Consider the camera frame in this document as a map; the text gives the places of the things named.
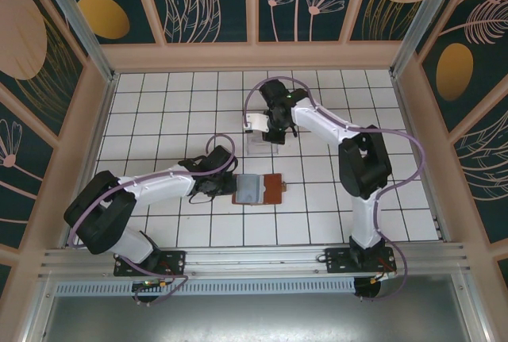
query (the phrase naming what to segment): ventilation grille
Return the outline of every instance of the ventilation grille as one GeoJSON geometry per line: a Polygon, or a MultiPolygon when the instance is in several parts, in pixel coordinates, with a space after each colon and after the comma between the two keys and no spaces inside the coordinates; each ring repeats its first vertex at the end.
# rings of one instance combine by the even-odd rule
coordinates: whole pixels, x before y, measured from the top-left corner
{"type": "MultiPolygon", "coordinates": [[[[165,294],[175,284],[163,288],[149,288],[140,296],[165,294]]],[[[132,296],[133,282],[62,282],[56,289],[57,297],[113,297],[132,296]]],[[[354,278],[323,279],[238,279],[193,280],[174,295],[227,295],[227,294],[297,294],[297,293],[354,293],[354,278]]]]}

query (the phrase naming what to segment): black mounting plate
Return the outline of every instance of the black mounting plate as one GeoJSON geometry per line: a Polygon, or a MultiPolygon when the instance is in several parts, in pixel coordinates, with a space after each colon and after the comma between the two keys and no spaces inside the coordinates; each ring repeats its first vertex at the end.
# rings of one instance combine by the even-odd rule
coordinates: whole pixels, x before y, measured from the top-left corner
{"type": "MultiPolygon", "coordinates": [[[[162,251],[156,267],[151,271],[158,275],[183,275],[185,255],[185,251],[162,251]]],[[[116,277],[146,276],[132,269],[122,258],[115,259],[113,275],[116,277]]]]}
{"type": "Polygon", "coordinates": [[[351,258],[349,247],[327,248],[322,260],[326,264],[328,273],[372,273],[372,275],[387,270],[381,261],[394,271],[397,271],[394,251],[390,247],[377,248],[365,260],[363,267],[358,267],[358,264],[351,258]]]}

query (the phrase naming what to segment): white tile floor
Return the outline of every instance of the white tile floor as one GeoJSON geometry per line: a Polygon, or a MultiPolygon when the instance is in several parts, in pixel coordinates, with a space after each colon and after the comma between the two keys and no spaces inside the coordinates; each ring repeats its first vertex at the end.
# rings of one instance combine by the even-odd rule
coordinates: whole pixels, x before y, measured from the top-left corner
{"type": "MultiPolygon", "coordinates": [[[[287,183],[278,206],[238,206],[231,197],[191,205],[186,198],[136,208],[129,226],[147,232],[160,247],[219,247],[347,242],[352,207],[340,184],[336,147],[313,133],[290,134],[272,156],[248,156],[242,134],[243,101],[268,76],[293,76],[313,88],[316,99],[347,121],[405,130],[387,71],[232,71],[127,74],[120,77],[97,171],[141,175],[205,152],[214,133],[237,145],[238,173],[282,173],[287,183]]],[[[284,82],[289,89],[291,82],[284,82]]],[[[263,110],[256,93],[250,110],[263,110]]],[[[411,175],[416,163],[407,140],[386,135],[393,179],[411,175]]],[[[393,240],[438,240],[420,181],[382,199],[383,231],[393,240]]]]}

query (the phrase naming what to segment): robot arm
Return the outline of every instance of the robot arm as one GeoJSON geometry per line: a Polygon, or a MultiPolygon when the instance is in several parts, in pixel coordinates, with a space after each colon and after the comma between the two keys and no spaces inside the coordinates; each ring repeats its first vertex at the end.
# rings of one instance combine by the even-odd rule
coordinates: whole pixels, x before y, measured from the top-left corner
{"type": "Polygon", "coordinates": [[[128,181],[142,182],[111,194],[92,210],[76,233],[92,254],[113,252],[133,263],[141,263],[145,269],[150,270],[157,264],[160,250],[147,235],[127,226],[134,208],[169,198],[194,196],[197,193],[210,197],[232,194],[236,190],[233,170],[238,164],[234,157],[222,171],[206,176],[193,175],[224,166],[231,158],[231,154],[224,147],[217,146],[208,156],[180,161],[170,169],[161,171],[163,174],[154,179],[143,179],[149,175],[117,178],[109,171],[102,171],[96,174],[72,202],[63,218],[72,227],[84,211],[108,190],[128,181]],[[176,174],[164,174],[172,171],[176,174]]]}
{"type": "Polygon", "coordinates": [[[267,102],[264,114],[247,115],[247,132],[260,130],[263,139],[274,144],[284,144],[286,130],[302,126],[317,134],[328,144],[339,146],[339,170],[341,184],[352,197],[353,229],[350,247],[353,258],[359,263],[370,251],[384,246],[384,240],[374,226],[374,204],[376,195],[387,185],[391,164],[380,133],[359,133],[330,111],[321,107],[329,117],[346,125],[337,126],[319,113],[308,98],[306,90],[292,92],[278,80],[265,83],[260,93],[267,102]]]}

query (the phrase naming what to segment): wall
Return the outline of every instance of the wall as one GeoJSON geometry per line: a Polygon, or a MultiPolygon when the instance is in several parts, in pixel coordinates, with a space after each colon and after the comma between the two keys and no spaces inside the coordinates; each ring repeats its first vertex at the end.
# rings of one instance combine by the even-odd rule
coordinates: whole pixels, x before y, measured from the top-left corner
{"type": "Polygon", "coordinates": [[[195,71],[388,67],[422,0],[76,1],[117,71],[195,71]]]}
{"type": "Polygon", "coordinates": [[[0,330],[7,341],[27,314],[44,251],[59,244],[106,82],[49,0],[3,0],[0,43],[0,330]]]}
{"type": "Polygon", "coordinates": [[[400,83],[448,232],[507,336],[508,0],[447,2],[400,83]]]}

